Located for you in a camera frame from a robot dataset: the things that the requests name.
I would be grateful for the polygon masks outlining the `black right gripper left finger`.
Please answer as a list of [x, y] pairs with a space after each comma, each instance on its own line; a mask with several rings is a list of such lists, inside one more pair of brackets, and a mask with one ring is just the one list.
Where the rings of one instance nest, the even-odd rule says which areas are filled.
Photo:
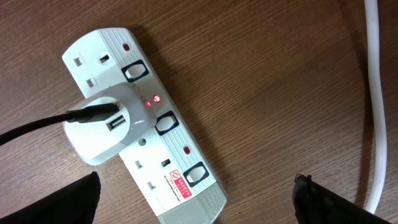
[[1, 218], [1, 224], [92, 224], [100, 193], [99, 175], [92, 172], [35, 203]]

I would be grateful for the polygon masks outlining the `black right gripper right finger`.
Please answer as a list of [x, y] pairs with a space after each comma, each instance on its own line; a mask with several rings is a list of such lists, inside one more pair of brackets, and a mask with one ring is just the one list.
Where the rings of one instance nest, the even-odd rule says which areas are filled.
[[390, 224], [322, 187], [310, 175], [297, 174], [292, 193], [299, 224]]

